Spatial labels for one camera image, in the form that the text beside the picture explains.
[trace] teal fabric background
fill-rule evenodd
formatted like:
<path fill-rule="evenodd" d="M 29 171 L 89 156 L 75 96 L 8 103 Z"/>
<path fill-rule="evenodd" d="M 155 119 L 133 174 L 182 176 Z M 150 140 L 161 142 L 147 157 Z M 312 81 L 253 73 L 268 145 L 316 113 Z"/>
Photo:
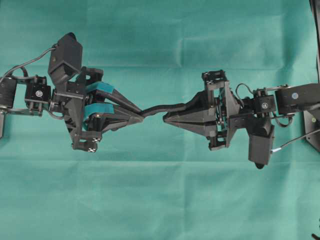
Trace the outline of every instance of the teal fabric background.
<path fill-rule="evenodd" d="M 0 72 L 65 33 L 83 65 L 141 109 L 189 101 L 201 73 L 233 89 L 317 82 L 308 0 L 0 0 Z M 49 56 L 30 65 L 47 75 Z M 24 87 L 15 107 L 24 106 Z M 241 96 L 247 91 L 241 89 Z M 301 240 L 319 234 L 320 154 L 304 141 L 257 170 L 249 138 L 231 147 L 162 122 L 107 132 L 98 152 L 74 151 L 63 121 L 9 116 L 0 141 L 3 240 Z M 298 115 L 274 146 L 304 133 Z"/>

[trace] black cable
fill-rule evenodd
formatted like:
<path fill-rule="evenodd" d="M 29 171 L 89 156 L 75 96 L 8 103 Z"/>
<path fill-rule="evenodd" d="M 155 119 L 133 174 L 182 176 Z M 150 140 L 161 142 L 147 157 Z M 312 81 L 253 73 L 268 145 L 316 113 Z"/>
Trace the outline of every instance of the black cable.
<path fill-rule="evenodd" d="M 22 70 L 23 76 L 24 76 L 25 78 L 29 76 L 29 75 L 28 75 L 28 71 L 27 71 L 27 69 L 26 69 L 24 66 L 20 67 L 20 69 Z"/>
<path fill-rule="evenodd" d="M 245 83 L 240 83 L 240 84 L 238 84 L 238 86 L 236 86 L 236 88 L 235 88 L 235 94 L 236 94 L 236 96 L 238 97 L 238 99 L 239 99 L 239 101 L 240 101 L 240 103 L 241 103 L 241 106 L 244 107 L 244 106 L 245 106 L 245 103 L 244 103 L 244 101 L 241 99 L 241 97 L 240 97 L 239 94 L 238 94 L 238 88 L 239 88 L 241 85 L 244 85 L 252 95 L 254 94 L 254 92 L 251 91 L 250 87 L 249 87 L 247 84 L 245 84 Z"/>
<path fill-rule="evenodd" d="M 53 117 L 54 119 L 58 119 L 58 120 L 62 120 L 65 118 L 64 114 L 62 114 L 62 116 L 57 116 L 55 114 L 52 113 L 52 111 L 49 111 L 48 109 L 44 108 L 45 111 L 48 112 L 48 114 Z"/>
<path fill-rule="evenodd" d="M 55 47 L 51 47 L 47 50 L 45 50 L 43 53 L 41 53 L 40 56 L 34 58 L 34 59 L 31 59 L 29 61 L 26 61 L 25 63 L 22 63 L 20 65 L 17 65 L 17 66 L 14 66 L 13 68 L 11 68 L 9 71 L 7 71 L 1 78 L 0 78 L 0 84 L 1 82 L 5 79 L 6 76 L 8 76 L 10 73 L 13 73 L 15 70 L 17 69 L 20 69 L 20 68 L 23 68 L 24 66 L 28 65 L 28 64 L 31 64 L 31 63 L 34 63 L 36 61 L 38 61 L 39 59 L 41 59 L 44 55 L 46 55 L 48 52 L 52 51 L 52 50 L 55 50 L 56 48 Z"/>
<path fill-rule="evenodd" d="M 276 124 L 278 124 L 278 126 L 280 126 L 281 128 L 286 128 L 288 127 L 290 124 L 292 124 L 292 122 L 294 121 L 293 117 L 292 116 L 289 116 L 288 117 L 288 123 L 287 124 L 283 124 L 279 121 L 279 118 L 281 118 L 281 116 L 277 116 L 276 113 L 273 111 L 272 112 L 273 114 L 273 118 L 272 119 L 275 119 L 276 121 Z"/>
<path fill-rule="evenodd" d="M 303 138 L 305 138 L 305 137 L 307 137 L 307 136 L 309 136 L 309 135 L 312 135 L 312 134 L 315 134 L 315 133 L 318 133 L 318 132 L 320 132 L 320 128 L 317 129 L 317 130 L 314 130 L 314 131 L 312 131 L 312 132 L 306 133 L 305 135 L 296 137 L 296 138 L 294 138 L 294 139 L 286 142 L 285 144 L 282 144 L 280 147 L 277 147 L 277 148 L 272 149 L 271 152 L 272 152 L 272 153 L 278 152 L 278 151 L 280 151 L 281 149 L 283 149 L 284 147 L 286 147 L 286 146 L 288 146 L 289 144 L 293 143 L 294 141 L 299 140 L 299 139 L 303 139 Z"/>

